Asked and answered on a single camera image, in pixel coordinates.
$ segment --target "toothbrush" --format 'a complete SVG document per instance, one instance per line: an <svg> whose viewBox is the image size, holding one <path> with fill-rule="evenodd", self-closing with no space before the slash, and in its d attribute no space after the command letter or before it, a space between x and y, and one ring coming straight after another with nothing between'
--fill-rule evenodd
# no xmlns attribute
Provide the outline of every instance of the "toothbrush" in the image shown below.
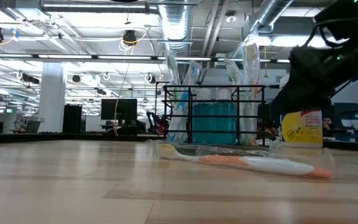
<svg viewBox="0 0 358 224"><path fill-rule="evenodd" d="M180 154L171 144L156 144L155 150L161 158L180 159L210 165L227 165L239 169L249 169L285 175L304 175L307 177L331 178L330 170L309 164L284 159L252 156L187 156Z"/></svg>

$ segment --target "black metal rack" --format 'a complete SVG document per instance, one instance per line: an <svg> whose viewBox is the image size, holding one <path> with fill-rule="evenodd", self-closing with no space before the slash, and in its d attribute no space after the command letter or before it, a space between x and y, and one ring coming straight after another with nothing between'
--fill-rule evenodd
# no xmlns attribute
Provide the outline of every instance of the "black metal rack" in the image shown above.
<svg viewBox="0 0 358 224"><path fill-rule="evenodd" d="M187 141L188 143L191 143L192 141L192 133L234 133L236 134L237 138L237 144L240 144L240 134L261 134L262 135L262 145L265 146L265 120L266 120L266 114L263 114L262 116L257 115L249 115L249 116L241 116L240 115L240 103L262 103L265 104L265 88L278 88L277 85L165 85L163 86L164 90L164 122L167 122L167 118L174 118L174 117L186 117L187 118L187 130L167 130L167 127L164 126L164 138L167 137L167 133L187 133ZM193 95L191 93L192 88L232 88L234 89L232 93L232 100L225 100L225 102L232 102L237 104L237 113L235 116L231 115L193 115L193 103L201 103L201 102L208 102L208 103L214 103L214 102L221 102L221 100L194 100ZM241 90L241 88L258 88L259 92L261 92L262 99L261 100L240 100L240 92L245 92L245 90ZM188 99L187 100L171 100L168 98L169 95L172 95L172 92L188 92ZM186 102L188 103L188 114L187 115L175 115L171 113L167 114L167 107L170 106L168 103L173 102ZM193 118L237 118L236 122L236 131L193 131L191 129L192 119ZM240 131L240 118L261 118L262 119L262 131Z"/></svg>

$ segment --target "wooden table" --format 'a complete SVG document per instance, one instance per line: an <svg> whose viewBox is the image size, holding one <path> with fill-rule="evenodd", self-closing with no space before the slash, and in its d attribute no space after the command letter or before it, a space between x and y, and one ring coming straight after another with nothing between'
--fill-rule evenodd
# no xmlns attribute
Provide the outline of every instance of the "wooden table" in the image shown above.
<svg viewBox="0 0 358 224"><path fill-rule="evenodd" d="M358 152L334 180L159 160L146 143L0 144L0 223L358 223Z"/></svg>

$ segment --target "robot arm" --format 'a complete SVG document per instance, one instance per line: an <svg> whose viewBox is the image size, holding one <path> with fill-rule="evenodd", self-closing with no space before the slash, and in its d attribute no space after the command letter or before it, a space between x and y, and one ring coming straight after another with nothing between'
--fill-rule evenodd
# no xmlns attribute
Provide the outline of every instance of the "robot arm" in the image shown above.
<svg viewBox="0 0 358 224"><path fill-rule="evenodd" d="M273 100L281 113L322 109L331 104L336 88L358 79L358 1L338 0L314 18L322 37L326 27L336 40L348 39L342 44L325 39L330 49L304 46L290 52L290 79Z"/></svg>

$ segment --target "white column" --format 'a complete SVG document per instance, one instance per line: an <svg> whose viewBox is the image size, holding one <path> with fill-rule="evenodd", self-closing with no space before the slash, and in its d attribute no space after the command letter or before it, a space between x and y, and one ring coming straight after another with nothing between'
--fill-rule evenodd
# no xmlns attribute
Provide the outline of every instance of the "white column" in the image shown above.
<svg viewBox="0 0 358 224"><path fill-rule="evenodd" d="M15 129L15 121L17 119L17 107L6 107L5 119L4 121L4 131L3 133L13 133L11 130Z"/></svg>
<svg viewBox="0 0 358 224"><path fill-rule="evenodd" d="M44 63L38 132L62 132L67 75L62 63Z"/></svg>

